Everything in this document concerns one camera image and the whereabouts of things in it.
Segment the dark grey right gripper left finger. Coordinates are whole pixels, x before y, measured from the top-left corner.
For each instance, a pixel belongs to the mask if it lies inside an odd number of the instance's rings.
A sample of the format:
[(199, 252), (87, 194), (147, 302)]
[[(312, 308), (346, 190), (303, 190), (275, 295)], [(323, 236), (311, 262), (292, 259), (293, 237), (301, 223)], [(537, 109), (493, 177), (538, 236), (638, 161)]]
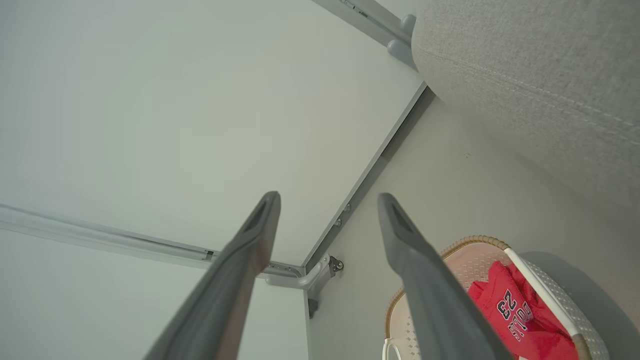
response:
[(157, 338), (147, 360), (235, 360), (256, 277), (270, 264), (281, 214), (263, 195)]

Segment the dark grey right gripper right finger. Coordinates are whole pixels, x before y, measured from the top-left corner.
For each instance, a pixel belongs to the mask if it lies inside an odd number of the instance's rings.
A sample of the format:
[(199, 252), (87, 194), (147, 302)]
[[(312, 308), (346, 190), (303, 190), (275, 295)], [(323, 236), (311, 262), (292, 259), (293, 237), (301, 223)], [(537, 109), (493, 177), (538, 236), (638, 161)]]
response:
[(377, 198), (385, 255), (400, 276), (424, 360), (510, 360), (512, 354), (439, 253), (390, 193)]

